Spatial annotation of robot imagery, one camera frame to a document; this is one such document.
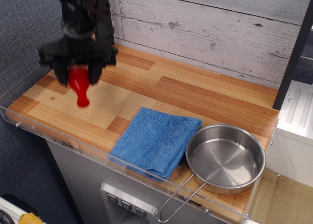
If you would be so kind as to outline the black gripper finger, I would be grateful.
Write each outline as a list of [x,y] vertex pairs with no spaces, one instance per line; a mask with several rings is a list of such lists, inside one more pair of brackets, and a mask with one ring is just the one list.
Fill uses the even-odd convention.
[[98,83],[102,74],[102,69],[103,67],[101,63],[92,63],[88,65],[89,82],[91,85]]
[[55,59],[53,61],[54,74],[58,82],[64,86],[68,85],[68,59]]

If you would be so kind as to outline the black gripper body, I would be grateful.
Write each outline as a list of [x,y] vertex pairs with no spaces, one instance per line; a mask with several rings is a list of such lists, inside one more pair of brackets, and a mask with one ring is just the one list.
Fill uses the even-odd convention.
[[69,65],[115,65],[118,50],[96,41],[97,24],[93,30],[79,34],[72,26],[61,22],[63,37],[37,48],[40,63],[52,65],[55,59],[68,59]]

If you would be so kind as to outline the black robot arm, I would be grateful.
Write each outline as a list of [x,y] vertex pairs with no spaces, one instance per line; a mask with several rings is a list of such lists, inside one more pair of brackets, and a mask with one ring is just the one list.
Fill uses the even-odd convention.
[[109,0],[0,0],[0,84],[9,87],[50,65],[66,85],[78,65],[96,84],[116,63]]

